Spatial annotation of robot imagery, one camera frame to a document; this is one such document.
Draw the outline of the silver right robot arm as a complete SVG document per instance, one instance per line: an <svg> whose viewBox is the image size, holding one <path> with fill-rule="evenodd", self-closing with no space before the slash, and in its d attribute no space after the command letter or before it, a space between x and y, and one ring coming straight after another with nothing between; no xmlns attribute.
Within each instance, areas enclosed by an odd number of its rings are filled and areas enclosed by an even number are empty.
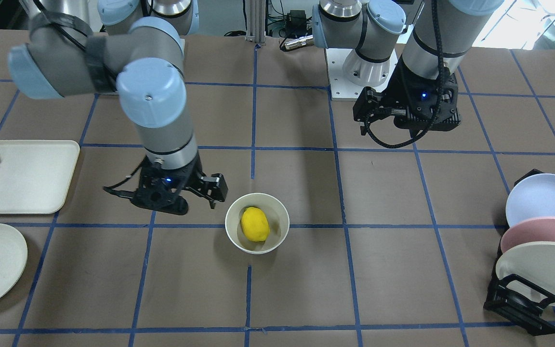
<svg viewBox="0 0 555 347"><path fill-rule="evenodd" d="M198 30L196 0L100 0L106 35L88 24L81 0L29 0L29 42L11 48L7 65L32 99L115 93L134 123L145 158L135 191L104 191L148 210L185 215L182 191L224 202L222 174L206 175L187 107L183 35Z"/></svg>

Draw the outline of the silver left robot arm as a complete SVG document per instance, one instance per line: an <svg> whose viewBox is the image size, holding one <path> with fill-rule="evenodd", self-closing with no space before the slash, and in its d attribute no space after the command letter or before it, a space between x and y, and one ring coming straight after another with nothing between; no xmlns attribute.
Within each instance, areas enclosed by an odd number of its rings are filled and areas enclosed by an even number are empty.
<svg viewBox="0 0 555 347"><path fill-rule="evenodd" d="M313 7L311 35L284 42L284 52L315 45L350 49L343 71L363 86L353 119L362 135L375 121L418 131L451 131L461 123L455 70L500 0L427 0L392 73L394 47L407 14L392 0L322 0Z"/></svg>

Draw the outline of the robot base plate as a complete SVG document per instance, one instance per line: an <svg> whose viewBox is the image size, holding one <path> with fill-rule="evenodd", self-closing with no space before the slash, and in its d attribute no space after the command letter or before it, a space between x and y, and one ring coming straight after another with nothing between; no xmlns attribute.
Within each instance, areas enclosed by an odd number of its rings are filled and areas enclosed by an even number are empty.
<svg viewBox="0 0 555 347"><path fill-rule="evenodd" d="M353 49L329 48L325 53L333 101L355 101L366 86L383 92L398 62L395 50L381 63L364 61Z"/></svg>

